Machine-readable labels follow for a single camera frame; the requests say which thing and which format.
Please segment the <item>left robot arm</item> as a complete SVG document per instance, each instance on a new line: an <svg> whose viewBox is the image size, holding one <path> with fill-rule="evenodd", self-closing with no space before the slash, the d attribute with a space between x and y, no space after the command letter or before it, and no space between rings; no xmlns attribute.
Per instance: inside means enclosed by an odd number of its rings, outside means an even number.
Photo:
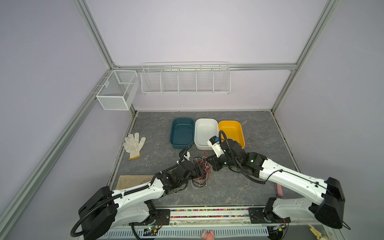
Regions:
<svg viewBox="0 0 384 240"><path fill-rule="evenodd" d="M153 200L182 191L189 181L198 179L203 173L201 164L182 161L136 187L114 191L108 186L102 187L79 208L79 220L70 235L96 240L116 226L152 223L157 214Z"/></svg>

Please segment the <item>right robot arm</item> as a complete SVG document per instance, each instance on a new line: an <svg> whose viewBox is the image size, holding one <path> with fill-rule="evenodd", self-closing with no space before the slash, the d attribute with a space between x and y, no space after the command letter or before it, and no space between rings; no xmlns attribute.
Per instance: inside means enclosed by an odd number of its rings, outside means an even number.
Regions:
<svg viewBox="0 0 384 240"><path fill-rule="evenodd" d="M207 144L215 153L207 159L214 171L229 168L255 183L271 181L301 195L290 200L269 198L264 208L269 222L274 217L314 218L330 228L343 228L346 199L339 180L331 177L323 180L301 174L264 155L247 153L231 139L221 140L214 136Z"/></svg>

